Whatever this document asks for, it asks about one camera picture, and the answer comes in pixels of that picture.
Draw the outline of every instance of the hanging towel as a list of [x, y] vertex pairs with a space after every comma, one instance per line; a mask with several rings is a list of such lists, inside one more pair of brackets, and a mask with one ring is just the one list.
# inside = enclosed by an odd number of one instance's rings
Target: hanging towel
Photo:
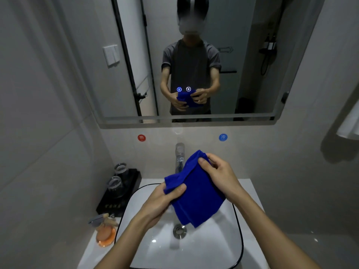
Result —
[[337, 135], [347, 139], [359, 140], [359, 101], [339, 127]]
[[198, 150], [187, 160], [182, 172], [164, 178], [165, 194], [185, 183], [186, 191], [172, 201], [172, 205], [182, 225], [191, 223], [195, 228], [215, 214], [225, 200], [224, 194], [213, 184], [211, 177], [198, 164], [202, 157], [208, 157]]
[[204, 106], [203, 104], [198, 104], [198, 103], [195, 103], [191, 97], [191, 94], [192, 93], [195, 93], [196, 91], [195, 90], [191, 90], [191, 91], [181, 91], [178, 93], [178, 96], [177, 96], [177, 99], [179, 101], [182, 101], [182, 102], [186, 102], [187, 105], [190, 107], [190, 108], [198, 108], [199, 106]]

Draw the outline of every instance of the microfiber cloth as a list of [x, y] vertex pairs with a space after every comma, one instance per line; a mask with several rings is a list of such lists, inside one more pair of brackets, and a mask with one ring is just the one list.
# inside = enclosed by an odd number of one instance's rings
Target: microfiber cloth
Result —
[[198, 103], [195, 103], [191, 97], [191, 94], [192, 93], [195, 93], [196, 91], [195, 90], [191, 90], [191, 91], [181, 91], [178, 93], [178, 96], [177, 96], [177, 99], [179, 101], [182, 101], [182, 102], [186, 102], [187, 105], [190, 107], [190, 108], [198, 108], [199, 106], [203, 106], [203, 104], [198, 104]]
[[202, 157], [209, 162], [208, 157], [198, 150], [187, 160], [182, 172], [164, 178], [165, 194], [185, 183], [186, 191], [172, 205], [181, 224], [191, 223], [195, 228], [215, 214], [225, 200], [224, 194], [213, 184], [209, 174], [198, 164]]

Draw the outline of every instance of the white headset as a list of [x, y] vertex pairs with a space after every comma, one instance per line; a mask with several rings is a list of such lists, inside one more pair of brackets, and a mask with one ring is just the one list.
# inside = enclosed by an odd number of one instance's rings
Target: white headset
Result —
[[191, 10], [188, 16], [184, 16], [180, 19], [177, 14], [177, 24], [182, 35], [200, 35], [204, 30], [206, 21], [207, 15], [204, 20], [196, 15], [195, 0], [191, 0]]

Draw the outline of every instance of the white sink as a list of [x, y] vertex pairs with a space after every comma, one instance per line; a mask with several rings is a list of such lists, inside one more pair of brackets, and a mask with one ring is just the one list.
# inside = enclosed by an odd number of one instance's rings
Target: white sink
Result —
[[[131, 197], [116, 240], [158, 184], [138, 189]], [[131, 263], [139, 269], [229, 269], [240, 262], [243, 238], [233, 205], [225, 200], [219, 211], [198, 228], [186, 226], [182, 239], [173, 235], [180, 224], [172, 206], [156, 226], [147, 231]]]

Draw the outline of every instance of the chrome faucet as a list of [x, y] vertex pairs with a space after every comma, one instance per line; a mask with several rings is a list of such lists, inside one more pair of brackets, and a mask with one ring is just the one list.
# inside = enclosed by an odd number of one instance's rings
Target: chrome faucet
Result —
[[183, 170], [183, 166], [185, 165], [185, 145], [180, 142], [176, 144], [176, 169], [175, 173], [178, 174]]

